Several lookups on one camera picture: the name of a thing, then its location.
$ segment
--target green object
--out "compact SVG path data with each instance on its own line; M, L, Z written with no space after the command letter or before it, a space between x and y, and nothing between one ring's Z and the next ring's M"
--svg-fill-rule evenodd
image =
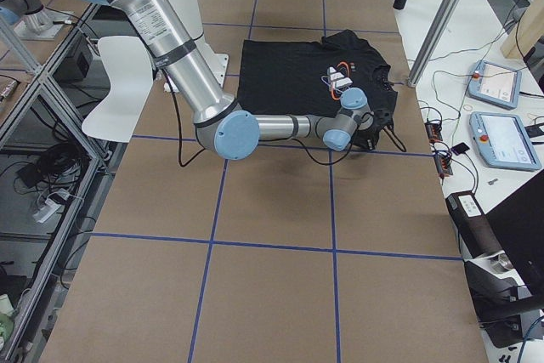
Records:
M0 314L0 336L3 337L3 341L7 342L11 333L14 331L13 321L6 315Z

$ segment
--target robotic arm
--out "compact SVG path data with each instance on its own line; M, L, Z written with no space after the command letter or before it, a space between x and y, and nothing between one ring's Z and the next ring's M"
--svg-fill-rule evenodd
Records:
M0 15L10 25L23 17L26 27L36 34L53 26L53 20L40 0L0 0Z
M342 94L342 108L334 118L254 116L221 89L168 0L87 1L125 12L156 67L167 72L193 110L199 143L221 157L243 159L263 139L318 137L329 148L343 150L357 129L372 124L366 96L359 88Z

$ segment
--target tablet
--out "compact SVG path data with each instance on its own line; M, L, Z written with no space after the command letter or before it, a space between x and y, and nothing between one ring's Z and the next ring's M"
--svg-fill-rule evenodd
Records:
M481 60L473 72L468 80L468 95L508 110L518 106L520 71Z
M488 166L529 171L541 168L519 116L473 112L469 124L479 154Z

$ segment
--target computer monitor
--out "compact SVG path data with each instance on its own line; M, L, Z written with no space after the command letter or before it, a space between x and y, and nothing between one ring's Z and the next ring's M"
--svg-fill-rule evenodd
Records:
M497 347L516 343L544 309L544 172L487 213L490 227L525 287L469 265L467 277L479 320ZM542 339L542 328L531 332Z

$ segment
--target black cloth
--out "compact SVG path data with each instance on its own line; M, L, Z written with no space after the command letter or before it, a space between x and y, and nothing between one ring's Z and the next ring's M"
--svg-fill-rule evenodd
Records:
M388 81L390 65L366 40L352 31L322 37L319 42L244 42L238 100L256 115L317 115L334 117L339 101L321 81L329 67L353 65L352 87L361 88L375 113L374 125L360 135L376 137L393 126L397 93ZM362 148L374 149L370 145Z

